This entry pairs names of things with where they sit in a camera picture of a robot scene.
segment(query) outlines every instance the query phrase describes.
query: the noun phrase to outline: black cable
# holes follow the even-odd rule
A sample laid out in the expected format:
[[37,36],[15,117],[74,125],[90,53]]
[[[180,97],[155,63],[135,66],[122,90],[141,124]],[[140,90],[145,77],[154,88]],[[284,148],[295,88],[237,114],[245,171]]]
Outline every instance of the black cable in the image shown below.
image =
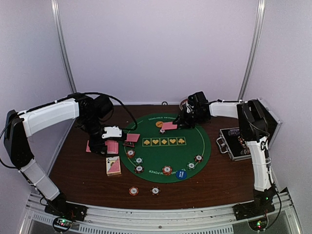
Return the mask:
[[42,198],[40,199],[40,204],[41,204],[42,206],[46,206],[46,205],[44,205],[44,204],[41,203],[43,199],[44,199],[44,197],[42,197]]
[[[14,119],[12,119],[12,120],[5,126],[5,128],[2,130],[2,132],[1,132],[1,134],[0,134],[0,139],[1,139],[2,135],[4,134],[5,130],[11,125],[11,123],[12,123],[13,120],[14,120]],[[12,167],[12,166],[6,165],[6,164],[1,160],[1,158],[0,158],[0,163],[1,163],[3,166],[5,166],[6,168],[9,168],[9,169],[17,169],[17,170],[18,170],[17,167]]]
[[103,94],[103,93],[98,93],[98,92],[87,92],[87,93],[82,93],[82,94],[79,94],[79,95],[105,95],[111,99],[114,99],[116,100],[117,102],[119,102],[119,104],[126,110],[126,112],[130,115],[130,117],[132,118],[132,120],[134,121],[135,123],[135,126],[134,128],[122,128],[123,130],[129,130],[129,131],[134,131],[137,129],[137,120],[136,118],[134,118],[134,116],[132,115],[132,113],[128,110],[128,108],[116,97],[113,97],[111,95],[107,95],[107,94]]
[[279,194],[278,194],[278,191],[276,190],[277,187],[276,187],[275,184],[272,183],[270,173],[269,173],[268,175],[269,175],[270,184],[271,184],[271,186],[274,187],[275,192],[276,192],[276,195],[277,195],[277,198],[278,198],[278,200],[279,200],[279,211],[278,211],[278,213],[277,213],[277,216],[276,216],[275,220],[274,220],[268,227],[266,227],[265,230],[269,229],[269,228],[277,221],[277,218],[279,217],[279,215],[281,214],[281,211],[282,211],[282,200],[281,200],[281,198],[280,198],[280,196],[279,196]]
[[238,102],[237,100],[236,101],[225,101],[225,100],[221,100],[221,99],[218,99],[218,100],[214,100],[214,101],[209,101],[208,104],[210,105],[211,103],[214,103],[214,102],[223,102],[223,103],[235,103],[235,102]]
[[266,132],[266,131],[264,131],[264,130],[262,130],[262,129],[260,129],[260,128],[258,128],[258,127],[256,127],[256,126],[254,126],[249,120],[248,120],[248,118],[247,118],[247,114],[246,114],[246,112],[245,112],[245,110],[243,109],[243,113],[244,113],[244,116],[245,116],[245,119],[247,120],[247,122],[251,125],[251,126],[253,126],[254,128],[256,128],[258,131],[260,131],[260,132],[262,132],[262,133],[264,133],[267,137],[269,137],[270,136],[270,133],[268,133],[268,132]]

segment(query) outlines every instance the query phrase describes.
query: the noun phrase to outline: robotic arm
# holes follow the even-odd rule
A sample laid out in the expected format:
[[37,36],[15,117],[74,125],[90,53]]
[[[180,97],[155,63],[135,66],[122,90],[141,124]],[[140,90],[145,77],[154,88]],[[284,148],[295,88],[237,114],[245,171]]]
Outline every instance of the robotic arm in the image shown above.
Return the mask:
[[13,165],[46,199],[46,212],[69,220],[83,221],[86,207],[66,202],[66,196],[37,164],[27,138],[36,132],[67,119],[77,118],[82,130],[89,134],[91,152],[105,156],[105,141],[125,140],[126,134],[116,126],[103,126],[100,119],[112,109],[110,96],[100,95],[93,99],[84,94],[72,94],[58,101],[28,111],[7,114],[4,145]]
[[268,124],[258,100],[208,102],[203,92],[188,97],[182,105],[181,113],[174,124],[179,128],[191,128],[196,123],[210,120],[213,117],[232,117],[239,121],[239,130],[251,151],[254,171],[254,204],[255,213],[270,210],[275,195],[273,178],[271,178],[271,159],[268,152]]

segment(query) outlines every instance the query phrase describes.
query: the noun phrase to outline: wooden table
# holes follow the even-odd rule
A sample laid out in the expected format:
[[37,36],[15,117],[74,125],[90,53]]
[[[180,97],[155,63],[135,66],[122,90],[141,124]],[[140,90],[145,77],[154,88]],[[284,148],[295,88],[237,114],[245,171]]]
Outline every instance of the wooden table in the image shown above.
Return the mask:
[[[178,113],[178,106],[128,106],[135,118],[151,113]],[[131,122],[122,107],[115,107],[108,124],[126,127]],[[238,126],[236,119],[213,117],[203,124],[212,143],[206,167],[194,177],[174,184],[157,184],[138,178],[121,164],[122,175],[108,177],[105,158],[86,153],[88,135],[72,128],[52,169],[50,178],[69,201],[125,209],[183,209],[239,203],[253,199],[254,172],[251,159],[232,162],[215,143],[219,129]],[[139,188],[137,196],[129,188]],[[151,195],[158,186],[161,193]]]

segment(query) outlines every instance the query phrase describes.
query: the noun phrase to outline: aluminum frame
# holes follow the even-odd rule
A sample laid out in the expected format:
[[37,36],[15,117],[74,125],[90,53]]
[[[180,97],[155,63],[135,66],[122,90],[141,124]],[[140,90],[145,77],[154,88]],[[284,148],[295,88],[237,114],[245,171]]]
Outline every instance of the aluminum frame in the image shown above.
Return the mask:
[[[52,224],[55,216],[44,212],[44,206],[40,205],[40,198],[41,196],[35,193],[30,195],[20,234],[30,234],[32,220]],[[280,194],[280,198],[282,211],[287,211],[290,215],[287,216],[287,219],[289,219],[288,223],[292,234],[301,234],[302,231],[290,195],[285,192]],[[279,200],[276,196],[273,198],[273,203],[275,211],[270,214],[276,214],[279,210]],[[227,230],[227,233],[231,234],[234,224],[247,222],[246,219],[236,220],[232,209],[234,205],[180,210],[130,210],[86,205],[88,211],[85,221],[75,222],[71,230],[81,234],[196,234]]]
[[63,29],[62,29],[60,14],[59,14],[59,1],[58,0],[51,0],[51,5],[52,5],[52,13],[53,13],[55,26],[56,26],[57,32],[58,32],[58,41],[59,41],[59,46],[60,46],[60,50],[61,50],[61,54],[62,54],[62,60],[63,60],[63,65],[65,68],[66,76],[67,76],[69,86],[70,86],[72,93],[76,93],[77,89],[75,86],[72,70],[71,70],[70,65],[69,65],[69,60],[68,60],[68,55],[67,55],[67,51],[66,51],[64,35],[63,35]]
[[265,109],[267,109],[267,111],[270,113],[270,115],[274,118],[274,120],[277,122],[277,126],[276,126],[276,129],[273,133],[273,135],[271,136],[271,140],[270,140],[270,143],[268,145],[269,149],[272,147],[275,139],[276,139],[276,136],[281,128],[281,125],[282,125],[282,121],[277,117],[276,114],[274,114],[274,112],[269,108],[268,104],[265,102],[265,100],[263,100],[263,98],[258,98],[258,100],[260,101],[260,103],[265,107]]
[[237,100],[242,100],[245,96],[245,93],[246,93],[248,81],[249,81],[250,75],[252,73],[253,65],[254,65],[256,50],[257,50],[257,47],[259,45],[259,40],[260,40],[260,36],[261,36],[263,19],[264,19],[264,12],[265,12],[265,0],[259,0],[257,16],[256,16],[256,20],[255,20],[255,25],[254,25],[252,46],[251,46],[250,53],[249,53],[249,58],[248,58],[247,67],[245,70],[245,75],[244,75],[242,87],[240,89],[239,96],[238,96]]

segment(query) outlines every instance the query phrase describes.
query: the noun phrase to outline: blue poker chip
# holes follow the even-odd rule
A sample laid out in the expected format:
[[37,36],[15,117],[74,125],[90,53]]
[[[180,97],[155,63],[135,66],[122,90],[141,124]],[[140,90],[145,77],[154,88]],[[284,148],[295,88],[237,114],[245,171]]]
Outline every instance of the blue poker chip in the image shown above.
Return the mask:
[[187,173],[184,170],[177,171],[175,175],[178,179],[186,179],[187,177]]

